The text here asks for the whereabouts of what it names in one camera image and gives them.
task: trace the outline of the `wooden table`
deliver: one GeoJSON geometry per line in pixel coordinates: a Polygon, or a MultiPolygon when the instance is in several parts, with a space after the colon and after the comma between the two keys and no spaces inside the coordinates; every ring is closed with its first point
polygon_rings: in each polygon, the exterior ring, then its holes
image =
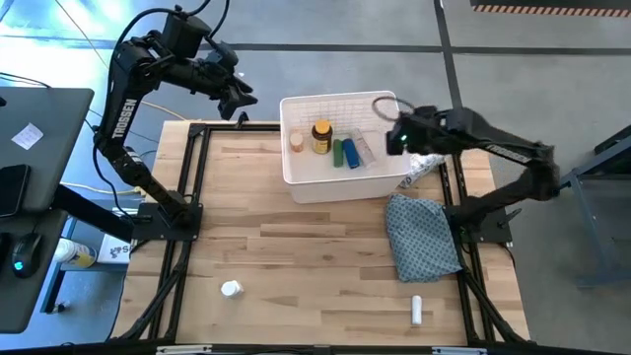
{"type": "MultiPolygon", "coordinates": [[[[154,175],[167,188],[176,189],[187,129],[187,122],[165,123],[154,175]]],[[[213,133],[210,142],[203,222],[188,267],[177,343],[465,343],[453,275],[427,284],[397,280],[385,198],[297,204],[282,177],[278,133],[213,133]],[[219,289],[232,279],[245,292],[226,300],[219,289]],[[423,297],[418,327],[410,322],[413,295],[423,297]]],[[[462,163],[469,193],[494,188],[486,153],[466,152],[462,163]]],[[[399,192],[443,202],[438,173],[399,192]]],[[[114,336],[132,325],[156,292],[164,248],[165,243],[150,242],[134,253],[114,336]]],[[[517,333],[528,337],[507,252],[481,245],[480,255],[489,297],[517,333]]],[[[479,308],[471,299],[481,334],[479,308]]],[[[170,303],[167,299],[163,330],[170,303]]]]}

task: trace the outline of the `gray floor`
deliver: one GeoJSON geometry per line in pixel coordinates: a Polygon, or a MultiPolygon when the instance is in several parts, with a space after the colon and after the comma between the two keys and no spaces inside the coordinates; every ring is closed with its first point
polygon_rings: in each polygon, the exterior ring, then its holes
{"type": "MultiPolygon", "coordinates": [[[[63,12],[49,0],[4,0],[5,5],[10,2],[13,6],[4,7],[5,16],[0,11],[0,70],[52,86],[90,87],[97,93],[93,109],[101,111],[105,69],[63,12]]],[[[134,14],[175,3],[60,2],[88,36],[98,39],[105,58],[110,54],[107,41],[115,39],[134,14]]],[[[185,9],[199,2],[177,1],[185,9]]],[[[631,47],[631,20],[479,14],[469,10],[468,1],[444,2],[453,45],[631,47]]],[[[213,26],[222,6],[213,1],[202,19],[213,26]]],[[[133,33],[162,26],[163,18],[153,16],[133,33]]],[[[432,0],[235,0],[218,36],[233,43],[441,43],[432,0]]],[[[440,53],[241,51],[239,56],[238,70],[259,97],[259,104],[248,110],[255,119],[277,119],[278,103],[285,97],[353,91],[392,90],[418,105],[451,106],[440,53]]],[[[456,55],[455,63],[464,104],[498,127],[556,145],[562,174],[588,159],[595,144],[629,124],[630,56],[456,55]]],[[[188,118],[217,117],[213,103],[169,85],[146,99],[188,118]]],[[[93,115],[88,119],[99,122],[93,115]]],[[[142,106],[132,129],[158,139],[166,119],[173,118],[142,106]]],[[[64,180],[106,188],[86,164],[91,142],[84,129],[64,180]]],[[[128,142],[139,152],[156,147],[136,136],[128,142]]],[[[498,184],[521,170],[499,159],[492,160],[492,167],[498,184]]],[[[109,168],[105,174],[114,177],[109,168]]],[[[116,179],[115,184],[128,188],[116,179]]],[[[564,191],[553,201],[515,207],[524,209],[511,227],[531,337],[545,345],[628,353],[631,284],[594,290],[580,290],[574,284],[577,276],[593,270],[593,258],[572,194],[564,191]]],[[[0,348],[103,340],[119,292],[119,275],[68,276],[61,299],[69,300],[72,309],[55,316],[34,315],[25,333],[0,335],[0,348]],[[100,300],[107,302],[97,306],[100,300]]]]}

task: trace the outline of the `blue marker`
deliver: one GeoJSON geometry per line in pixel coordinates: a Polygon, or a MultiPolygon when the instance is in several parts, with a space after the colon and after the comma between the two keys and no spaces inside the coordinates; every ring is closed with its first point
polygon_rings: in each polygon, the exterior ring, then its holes
{"type": "Polygon", "coordinates": [[[344,155],[346,156],[346,162],[350,169],[359,167],[359,155],[357,149],[355,149],[355,143],[350,138],[344,139],[342,142],[342,149],[344,149],[344,155]]]}

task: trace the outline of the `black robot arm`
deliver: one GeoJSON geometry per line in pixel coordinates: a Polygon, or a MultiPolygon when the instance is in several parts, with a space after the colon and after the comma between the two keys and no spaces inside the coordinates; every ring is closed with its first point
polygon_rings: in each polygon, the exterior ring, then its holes
{"type": "Polygon", "coordinates": [[[404,150],[418,154],[460,154],[482,149],[526,167],[520,177],[481,197],[466,197],[446,213],[451,225],[479,225],[497,209],[532,198],[545,201],[558,194],[559,169],[554,163],[554,147],[533,143],[491,126],[472,109],[462,107],[438,110],[421,106],[401,112],[386,134],[390,155],[404,150]]]}
{"type": "Polygon", "coordinates": [[[188,203],[156,181],[124,141],[142,99],[158,90],[163,81],[219,101],[223,119],[230,119],[237,107],[256,104],[257,99],[249,94],[252,88],[235,76],[239,59],[227,44],[213,41],[210,33],[201,20],[179,11],[168,14],[162,33],[151,31],[118,45],[112,55],[112,84],[104,118],[95,134],[96,149],[123,181],[140,186],[158,202],[170,226],[189,221],[188,203]],[[205,59],[192,59],[203,38],[213,50],[205,59]]]}

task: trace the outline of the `blue patterned cloth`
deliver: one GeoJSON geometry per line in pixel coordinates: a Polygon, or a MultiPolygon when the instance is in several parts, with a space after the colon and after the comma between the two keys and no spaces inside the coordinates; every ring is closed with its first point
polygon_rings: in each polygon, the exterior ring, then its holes
{"type": "Polygon", "coordinates": [[[386,206],[386,228],[399,280],[436,282],[462,269],[441,204],[393,194],[386,206]]]}

